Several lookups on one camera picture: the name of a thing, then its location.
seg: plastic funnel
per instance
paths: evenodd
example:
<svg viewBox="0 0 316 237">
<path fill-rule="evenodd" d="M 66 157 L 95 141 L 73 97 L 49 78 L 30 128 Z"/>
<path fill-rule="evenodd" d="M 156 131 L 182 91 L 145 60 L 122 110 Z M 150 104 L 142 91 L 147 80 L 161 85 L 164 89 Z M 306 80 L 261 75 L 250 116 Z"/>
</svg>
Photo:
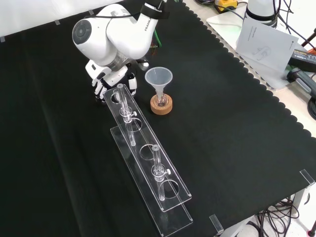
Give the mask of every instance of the plastic funnel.
<svg viewBox="0 0 316 237">
<path fill-rule="evenodd" d="M 145 74 L 145 80 L 156 89 L 162 92 L 164 87 L 171 82 L 172 72 L 168 68 L 156 67 L 149 69 Z"/>
</svg>

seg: robot finger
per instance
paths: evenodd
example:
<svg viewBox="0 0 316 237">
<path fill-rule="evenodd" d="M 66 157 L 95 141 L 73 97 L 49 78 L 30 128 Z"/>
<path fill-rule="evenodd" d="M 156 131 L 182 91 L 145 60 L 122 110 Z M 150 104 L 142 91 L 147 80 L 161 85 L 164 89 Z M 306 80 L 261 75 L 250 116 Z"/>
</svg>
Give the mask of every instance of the robot finger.
<svg viewBox="0 0 316 237">
<path fill-rule="evenodd" d="M 97 82 L 98 82 L 97 80 L 92 80 L 92 83 L 91 83 L 92 86 L 95 87 L 95 85 L 97 84 Z"/>
<path fill-rule="evenodd" d="M 106 87 L 103 87 L 102 90 L 101 90 L 101 92 L 100 92 L 100 99 L 101 99 L 101 100 L 104 99 L 103 94 L 104 94 L 104 92 L 106 92 L 106 91 L 107 91 L 107 88 L 106 88 Z"/>
<path fill-rule="evenodd" d="M 102 89 L 103 85 L 100 81 L 98 81 L 98 85 L 97 85 L 97 88 L 95 89 L 94 91 L 94 94 L 98 95 Z"/>
</svg>

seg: scalloped edge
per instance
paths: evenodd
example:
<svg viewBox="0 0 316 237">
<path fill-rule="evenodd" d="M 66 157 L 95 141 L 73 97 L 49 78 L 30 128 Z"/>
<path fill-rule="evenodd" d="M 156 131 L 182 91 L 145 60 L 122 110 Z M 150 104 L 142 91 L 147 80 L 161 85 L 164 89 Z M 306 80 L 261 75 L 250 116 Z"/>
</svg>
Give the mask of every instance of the scalloped edge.
<svg viewBox="0 0 316 237">
<path fill-rule="evenodd" d="M 196 19 L 201 22 L 202 27 L 210 31 L 211 35 L 217 39 L 217 41 L 221 44 L 221 46 L 227 49 L 227 52 L 229 53 L 229 55 L 233 58 L 236 58 L 238 64 L 242 66 L 243 68 L 245 68 L 246 72 L 250 76 L 252 76 L 253 79 L 256 79 L 259 82 L 260 84 L 259 86 L 262 85 L 263 86 L 262 88 L 264 88 L 268 92 L 269 96 L 271 96 L 272 99 L 277 100 L 277 103 L 279 104 L 279 106 L 284 110 L 286 114 L 289 115 L 289 118 L 295 122 L 296 126 L 299 126 L 303 130 L 306 136 L 312 138 L 312 140 L 316 142 L 316 137 L 313 137 L 311 132 L 305 129 L 304 125 L 298 121 L 296 116 L 292 114 L 292 111 L 289 108 L 287 108 L 283 102 L 280 102 L 280 99 L 274 95 L 274 92 L 276 90 L 273 87 L 271 87 L 266 81 L 264 81 L 263 78 L 238 53 L 236 53 L 235 50 L 216 32 L 216 30 L 214 30 L 213 27 L 211 27 L 208 24 L 206 25 L 204 22 L 202 22 L 201 19 L 198 17 L 198 15 L 194 13 L 194 11 L 190 10 L 190 8 L 187 6 L 185 2 L 183 2 L 183 0 L 179 0 L 178 3 L 183 4 L 185 8 L 188 10 L 188 12 L 190 14 L 193 14 L 196 17 Z"/>
</svg>

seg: yellow device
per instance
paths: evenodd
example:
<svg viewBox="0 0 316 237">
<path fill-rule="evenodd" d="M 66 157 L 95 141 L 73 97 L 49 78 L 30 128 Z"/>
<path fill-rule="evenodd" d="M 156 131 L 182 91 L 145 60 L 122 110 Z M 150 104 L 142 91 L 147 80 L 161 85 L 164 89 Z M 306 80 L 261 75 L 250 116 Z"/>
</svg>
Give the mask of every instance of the yellow device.
<svg viewBox="0 0 316 237">
<path fill-rule="evenodd" d="M 234 9 L 236 9 L 238 2 L 237 2 L 237 0 L 215 0 L 215 4 L 219 5 L 219 6 L 227 7 L 230 10 L 234 10 Z M 215 8 L 219 13 L 223 13 L 223 12 L 228 11 L 227 9 L 224 9 L 224 8 L 218 7 L 218 6 L 215 6 Z"/>
</svg>

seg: robotic hand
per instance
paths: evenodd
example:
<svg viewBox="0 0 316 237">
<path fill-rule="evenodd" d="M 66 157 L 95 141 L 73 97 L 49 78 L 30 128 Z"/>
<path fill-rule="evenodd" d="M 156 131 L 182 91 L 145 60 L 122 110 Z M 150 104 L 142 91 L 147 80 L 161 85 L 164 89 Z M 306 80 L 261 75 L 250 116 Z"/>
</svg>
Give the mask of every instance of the robotic hand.
<svg viewBox="0 0 316 237">
<path fill-rule="evenodd" d="M 148 52 L 156 24 L 167 19 L 166 0 L 146 0 L 138 21 L 119 4 L 103 8 L 97 16 L 78 21 L 73 29 L 76 47 L 90 59 L 85 69 L 96 87 L 96 98 L 104 100 L 103 93 L 116 86 L 127 73 L 131 61 L 139 60 Z M 139 60 L 141 69 L 149 64 Z M 134 95 L 137 81 L 128 75 L 128 86 Z"/>
</svg>

